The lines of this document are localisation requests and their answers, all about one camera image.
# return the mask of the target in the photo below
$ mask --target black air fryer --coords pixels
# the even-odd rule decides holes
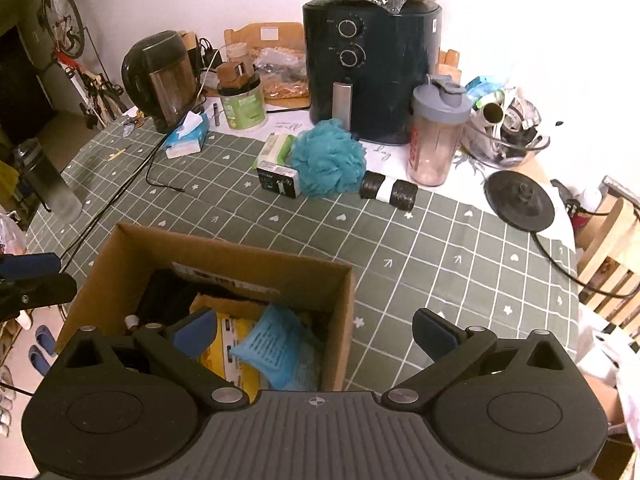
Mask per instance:
[[[438,62],[440,6],[410,0],[395,15],[359,0],[315,0],[303,17],[311,120],[338,117],[356,138],[408,143],[412,91]]]

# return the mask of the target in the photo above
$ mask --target blue slipper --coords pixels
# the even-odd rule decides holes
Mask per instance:
[[[51,357],[56,355],[56,340],[51,335],[51,330],[46,325],[40,325],[36,329],[36,341],[45,349]]]
[[[47,374],[49,368],[51,368],[36,345],[31,345],[31,348],[29,348],[29,361],[43,377]]]

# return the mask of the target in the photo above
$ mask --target control dial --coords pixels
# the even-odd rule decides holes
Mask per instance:
[[[364,50],[361,46],[352,44],[340,53],[340,63],[347,68],[354,68],[365,60]]]
[[[338,32],[343,38],[354,38],[360,32],[358,20],[342,20],[338,23]]]

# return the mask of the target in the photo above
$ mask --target silver screw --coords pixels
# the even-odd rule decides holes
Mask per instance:
[[[211,398],[222,404],[231,404],[242,400],[242,391],[237,388],[232,388],[231,386],[218,388],[217,390],[213,390]]]
[[[411,404],[420,397],[418,392],[409,388],[394,388],[386,396],[396,404]]]

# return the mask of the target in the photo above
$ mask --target dark door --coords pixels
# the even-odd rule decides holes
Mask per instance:
[[[35,137],[55,115],[24,51],[18,29],[0,36],[0,126],[15,145]]]

